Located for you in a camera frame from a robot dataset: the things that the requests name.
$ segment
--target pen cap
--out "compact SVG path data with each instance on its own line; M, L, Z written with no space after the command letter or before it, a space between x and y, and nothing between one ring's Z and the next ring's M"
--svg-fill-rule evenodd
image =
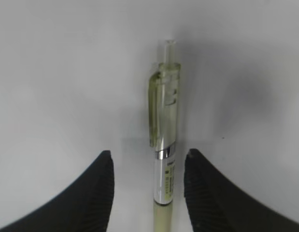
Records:
M156 151L176 141L180 68L175 62L175 41L166 41L164 62L151 76L148 89L150 145Z

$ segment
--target pen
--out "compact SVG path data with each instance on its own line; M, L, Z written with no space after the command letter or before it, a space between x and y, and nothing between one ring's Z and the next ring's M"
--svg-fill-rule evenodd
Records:
M169 231L170 225L167 224L171 222L181 69L181 65L175 62L174 49L175 41L166 41L164 62L159 64L158 70L151 76L148 88L150 146L155 149L154 221L156 231L157 228L165 228L164 231Z

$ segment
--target white background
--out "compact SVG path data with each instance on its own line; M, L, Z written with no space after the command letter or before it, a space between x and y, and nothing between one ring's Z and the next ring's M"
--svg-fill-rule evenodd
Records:
M190 147L299 222L299 0L0 0L0 227L110 149L109 231L152 231L146 82L168 38L183 65L173 231L192 231Z

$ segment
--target metal band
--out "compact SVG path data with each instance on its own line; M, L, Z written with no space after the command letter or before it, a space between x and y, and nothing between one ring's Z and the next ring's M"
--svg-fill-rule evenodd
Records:
M162 160L162 159L167 159L168 157L171 157L175 153L175 143L173 143L171 146L168 148L165 148L161 151L156 151L156 159Z

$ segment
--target black rubber pad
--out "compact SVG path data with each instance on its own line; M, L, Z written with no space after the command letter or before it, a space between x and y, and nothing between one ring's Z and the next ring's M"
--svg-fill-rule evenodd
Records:
M0 232L105 232L113 198L113 160L104 151L61 194Z
M298 223L246 194L196 149L186 157L184 182L194 232L299 232Z
M234 232L190 155L185 160L184 185L194 232Z

